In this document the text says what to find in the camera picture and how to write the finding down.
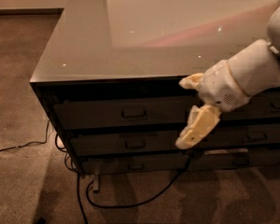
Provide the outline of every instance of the brown floor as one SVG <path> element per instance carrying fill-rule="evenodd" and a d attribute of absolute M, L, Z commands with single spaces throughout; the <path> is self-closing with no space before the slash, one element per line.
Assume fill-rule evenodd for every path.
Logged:
<path fill-rule="evenodd" d="M 57 15 L 0 16 L 0 148 L 43 140 L 47 117 L 29 86 Z M 53 144 L 0 154 L 0 223 L 83 223 L 76 175 Z M 143 201 L 175 172 L 104 175 L 94 200 L 101 204 Z M 280 165 L 188 172 L 152 203 L 120 210 L 91 207 L 90 181 L 81 181 L 89 223 L 280 223 Z"/>

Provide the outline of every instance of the dark baseboard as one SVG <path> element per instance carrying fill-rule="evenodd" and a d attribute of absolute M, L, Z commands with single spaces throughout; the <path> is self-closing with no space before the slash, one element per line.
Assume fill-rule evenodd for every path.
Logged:
<path fill-rule="evenodd" d="M 63 8 L 20 8 L 0 9 L 0 15 L 48 15 L 62 14 Z"/>

